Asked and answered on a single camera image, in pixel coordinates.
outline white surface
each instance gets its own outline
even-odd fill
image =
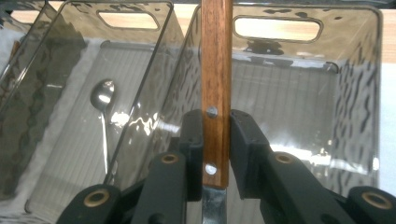
[[[379,187],[396,196],[396,64],[383,63],[379,121]]]
[[[3,27],[0,29],[0,36],[0,72],[3,72],[8,64],[14,41],[19,41],[24,36],[24,33]]]

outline metal spoon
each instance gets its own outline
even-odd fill
[[[114,94],[114,82],[111,79],[104,79],[93,87],[91,92],[91,104],[101,112],[102,128],[103,128],[103,155],[105,157],[105,172],[108,173],[108,165],[110,158],[107,150],[106,138],[106,109],[111,103]]]

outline metal rivet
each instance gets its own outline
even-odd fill
[[[392,203],[387,198],[375,192],[364,192],[361,197],[364,199],[364,201],[379,209],[392,208]]]
[[[218,168],[215,166],[215,164],[213,164],[213,163],[208,163],[208,164],[205,166],[205,170],[206,170],[206,172],[207,172],[209,175],[214,175],[214,174],[218,171]]]
[[[280,161],[285,164],[289,164],[293,161],[293,158],[286,154],[276,154],[275,158],[277,161]]]
[[[108,198],[110,198],[110,194],[107,189],[97,189],[85,197],[84,204],[87,207],[96,207],[105,203]]]
[[[206,110],[206,114],[210,117],[210,118],[215,118],[218,116],[218,109],[215,106],[210,106],[207,108]]]
[[[178,156],[175,154],[167,154],[161,158],[161,161],[166,164],[175,163],[178,161]]]

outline metal screw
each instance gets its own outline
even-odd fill
[[[210,117],[210,118],[215,118],[218,116],[218,109],[215,106],[210,106],[207,108],[206,110],[206,114]]]
[[[205,166],[205,170],[206,170],[206,172],[207,172],[209,175],[214,175],[214,174],[218,171],[218,168],[216,168],[215,164],[213,164],[213,163],[208,163],[208,164]]]

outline spoon bowl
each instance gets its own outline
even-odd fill
[[[108,105],[114,95],[114,81],[111,79],[103,79],[96,84],[91,92],[91,104],[102,113],[106,113]]]

